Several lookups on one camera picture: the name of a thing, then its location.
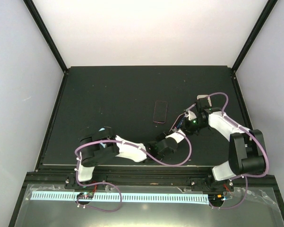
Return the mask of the purple phone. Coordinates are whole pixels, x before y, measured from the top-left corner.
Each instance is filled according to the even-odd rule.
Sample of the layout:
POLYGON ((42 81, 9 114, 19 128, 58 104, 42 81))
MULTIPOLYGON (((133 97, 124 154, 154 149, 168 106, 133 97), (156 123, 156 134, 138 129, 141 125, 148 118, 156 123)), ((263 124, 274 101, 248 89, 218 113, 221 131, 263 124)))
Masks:
POLYGON ((167 115, 168 103, 166 101, 156 101, 153 122, 155 123, 165 123, 167 115))

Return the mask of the blue phone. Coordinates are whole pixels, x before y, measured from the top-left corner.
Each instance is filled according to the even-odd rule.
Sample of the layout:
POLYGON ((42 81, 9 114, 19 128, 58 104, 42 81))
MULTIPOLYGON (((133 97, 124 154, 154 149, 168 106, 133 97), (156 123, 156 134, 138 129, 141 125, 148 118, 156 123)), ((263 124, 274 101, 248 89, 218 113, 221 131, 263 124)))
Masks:
POLYGON ((183 120, 179 122, 179 124, 175 127, 177 130, 182 126, 183 120))

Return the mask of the pink phone case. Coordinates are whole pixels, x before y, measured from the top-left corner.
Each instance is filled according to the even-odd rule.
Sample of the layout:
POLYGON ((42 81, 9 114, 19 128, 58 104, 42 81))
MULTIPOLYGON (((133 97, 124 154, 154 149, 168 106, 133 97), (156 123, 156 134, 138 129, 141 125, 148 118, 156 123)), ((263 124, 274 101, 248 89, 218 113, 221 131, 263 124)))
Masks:
POLYGON ((175 122, 173 123, 172 127, 170 128, 169 131, 174 131, 177 130, 175 127, 179 124, 180 121, 184 121, 185 119, 185 113, 180 114, 177 119, 175 120, 175 122))

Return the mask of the beige phone case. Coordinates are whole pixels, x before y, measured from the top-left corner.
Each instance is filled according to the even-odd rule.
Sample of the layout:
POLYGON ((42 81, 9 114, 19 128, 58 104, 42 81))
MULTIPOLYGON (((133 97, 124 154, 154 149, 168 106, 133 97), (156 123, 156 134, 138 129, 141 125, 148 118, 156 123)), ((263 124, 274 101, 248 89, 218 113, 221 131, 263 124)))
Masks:
POLYGON ((208 95, 198 95, 197 101, 200 107, 203 107, 203 108, 212 107, 211 98, 208 95))

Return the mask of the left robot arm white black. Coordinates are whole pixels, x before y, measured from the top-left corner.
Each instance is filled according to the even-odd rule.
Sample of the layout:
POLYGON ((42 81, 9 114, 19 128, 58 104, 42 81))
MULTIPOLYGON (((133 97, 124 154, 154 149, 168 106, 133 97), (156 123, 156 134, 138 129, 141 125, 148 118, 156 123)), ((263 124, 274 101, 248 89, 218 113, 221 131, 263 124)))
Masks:
POLYGON ((155 141, 134 143, 116 135, 112 128, 104 127, 94 134, 88 134, 80 139, 80 146, 76 148, 77 166, 75 168, 75 183, 82 189, 92 183, 95 167, 120 157, 143 163, 147 160, 168 166, 163 159, 174 153, 179 143, 186 140, 189 145, 189 155, 192 153, 191 143, 182 130, 174 129, 164 133, 155 141))

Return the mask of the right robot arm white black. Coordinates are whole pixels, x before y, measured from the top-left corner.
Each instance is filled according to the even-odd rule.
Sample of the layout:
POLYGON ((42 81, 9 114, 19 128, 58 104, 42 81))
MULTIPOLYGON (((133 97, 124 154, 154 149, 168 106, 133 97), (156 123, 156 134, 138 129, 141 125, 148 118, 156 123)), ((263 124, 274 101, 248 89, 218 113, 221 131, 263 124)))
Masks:
POLYGON ((214 166, 205 179, 208 189, 215 191, 227 180, 267 174, 269 161, 262 132, 238 124, 224 109, 213 107, 207 96, 185 110, 180 126, 185 134, 198 133, 203 128, 215 129, 229 142, 228 160, 214 166))

